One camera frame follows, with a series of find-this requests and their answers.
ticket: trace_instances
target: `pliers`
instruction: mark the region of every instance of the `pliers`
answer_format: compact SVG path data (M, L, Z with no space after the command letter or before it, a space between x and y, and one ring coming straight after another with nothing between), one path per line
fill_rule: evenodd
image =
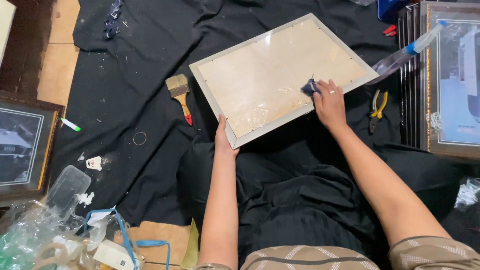
M383 117L382 111L387 105L388 90L384 92L384 99L382 100L382 104L380 105L380 108L377 109L377 99L379 94L380 94L380 90L378 89L375 92L375 96L373 96L373 100L372 100L372 111L369 114L370 122L368 126L368 130L370 134L373 134L375 132L375 128L377 127L378 121Z

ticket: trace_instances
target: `framed photo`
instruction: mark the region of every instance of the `framed photo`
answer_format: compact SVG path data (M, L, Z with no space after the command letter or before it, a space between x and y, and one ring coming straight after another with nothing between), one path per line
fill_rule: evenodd
M427 49L426 147L480 157L480 4L422 3L427 30L447 22Z
M64 107L0 94L0 198L46 193L48 163Z
M312 111L300 90L312 76L345 93L378 77L311 13L189 67L233 148Z

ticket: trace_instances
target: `hand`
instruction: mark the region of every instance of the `hand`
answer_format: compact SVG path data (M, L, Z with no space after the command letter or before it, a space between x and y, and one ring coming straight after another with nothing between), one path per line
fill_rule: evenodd
M226 154L236 158L240 151L240 148L237 148L235 150L232 149L230 143L228 142L227 133L225 132L225 125L227 122L225 120L225 116L220 114L218 115L218 117L219 123L215 134L215 154Z
M318 119L330 132L348 127L342 88L336 86L332 79L328 83L320 80L315 83L315 86L322 93L322 95L317 92L313 94Z

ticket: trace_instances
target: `green marker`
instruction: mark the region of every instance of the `green marker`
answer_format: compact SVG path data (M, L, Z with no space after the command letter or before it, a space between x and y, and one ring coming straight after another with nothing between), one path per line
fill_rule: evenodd
M65 118L60 118L60 119L61 119L61 121L62 121L65 125L71 127L73 130L75 130L75 131L77 131L77 132L80 131L81 128L80 128L79 126L75 125L74 123L68 121L68 120L65 119Z

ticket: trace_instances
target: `red brush tip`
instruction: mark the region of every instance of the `red brush tip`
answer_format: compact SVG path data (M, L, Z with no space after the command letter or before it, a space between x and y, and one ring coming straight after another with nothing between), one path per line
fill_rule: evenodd
M193 123L192 123L192 115L191 115L191 114L186 115L186 116L185 116L185 120L187 120L187 123L188 123L189 125L193 125Z

